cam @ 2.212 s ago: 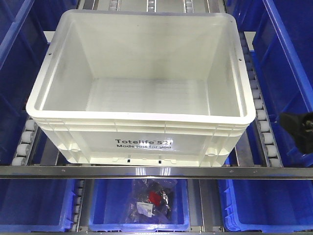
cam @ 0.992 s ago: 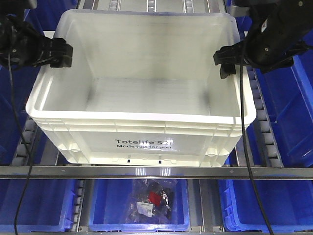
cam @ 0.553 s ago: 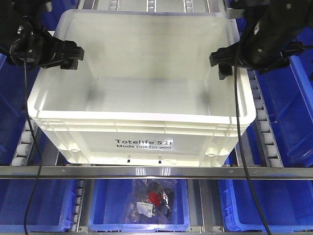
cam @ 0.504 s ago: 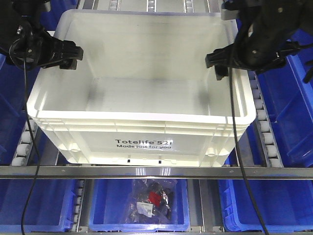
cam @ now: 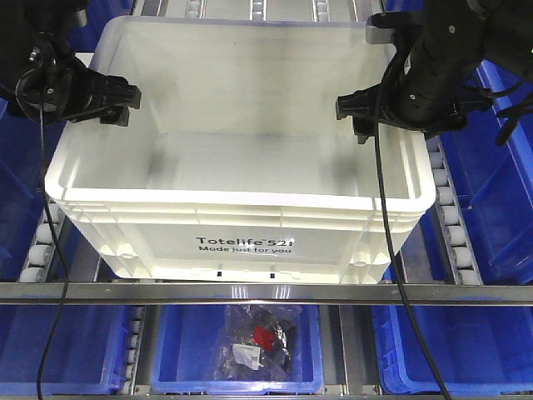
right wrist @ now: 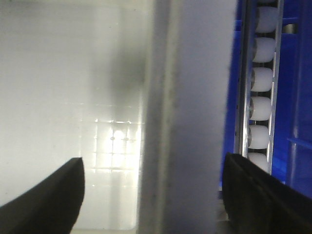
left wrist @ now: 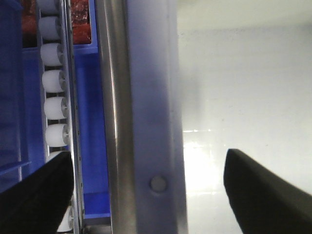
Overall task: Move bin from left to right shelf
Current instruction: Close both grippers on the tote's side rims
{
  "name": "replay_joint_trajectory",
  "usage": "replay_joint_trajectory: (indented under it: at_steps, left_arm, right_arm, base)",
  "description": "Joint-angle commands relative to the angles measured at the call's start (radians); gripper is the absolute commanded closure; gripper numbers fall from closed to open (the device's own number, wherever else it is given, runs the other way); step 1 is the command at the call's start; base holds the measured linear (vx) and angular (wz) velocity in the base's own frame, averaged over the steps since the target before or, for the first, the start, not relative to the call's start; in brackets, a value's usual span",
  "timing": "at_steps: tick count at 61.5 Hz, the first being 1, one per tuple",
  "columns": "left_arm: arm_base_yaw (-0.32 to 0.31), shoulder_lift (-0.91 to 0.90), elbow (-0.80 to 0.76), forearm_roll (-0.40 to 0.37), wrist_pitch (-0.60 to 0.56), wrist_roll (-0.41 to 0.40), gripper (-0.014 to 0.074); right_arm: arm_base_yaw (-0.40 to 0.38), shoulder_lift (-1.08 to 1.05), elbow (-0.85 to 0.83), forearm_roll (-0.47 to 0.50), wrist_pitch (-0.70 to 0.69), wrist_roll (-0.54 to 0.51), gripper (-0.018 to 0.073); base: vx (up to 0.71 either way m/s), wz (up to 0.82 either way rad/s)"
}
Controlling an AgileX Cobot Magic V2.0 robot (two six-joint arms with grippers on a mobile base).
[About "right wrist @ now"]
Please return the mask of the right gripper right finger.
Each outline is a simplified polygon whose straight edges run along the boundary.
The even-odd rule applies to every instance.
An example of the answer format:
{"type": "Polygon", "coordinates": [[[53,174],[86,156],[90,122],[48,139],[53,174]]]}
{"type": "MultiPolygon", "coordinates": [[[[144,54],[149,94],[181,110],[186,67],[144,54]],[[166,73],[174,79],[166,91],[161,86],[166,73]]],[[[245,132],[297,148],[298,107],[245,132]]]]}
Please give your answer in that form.
{"type": "Polygon", "coordinates": [[[223,201],[238,234],[312,232],[312,200],[241,155],[225,156],[223,201]]]}

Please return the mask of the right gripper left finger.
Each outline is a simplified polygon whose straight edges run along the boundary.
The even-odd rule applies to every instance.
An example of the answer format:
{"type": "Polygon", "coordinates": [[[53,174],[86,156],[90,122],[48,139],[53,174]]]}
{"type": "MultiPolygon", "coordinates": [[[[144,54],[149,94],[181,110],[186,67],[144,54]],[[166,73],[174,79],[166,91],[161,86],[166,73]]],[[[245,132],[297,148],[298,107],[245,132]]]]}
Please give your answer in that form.
{"type": "Polygon", "coordinates": [[[85,193],[82,158],[70,159],[45,180],[0,208],[2,234],[69,234],[85,193]]]}

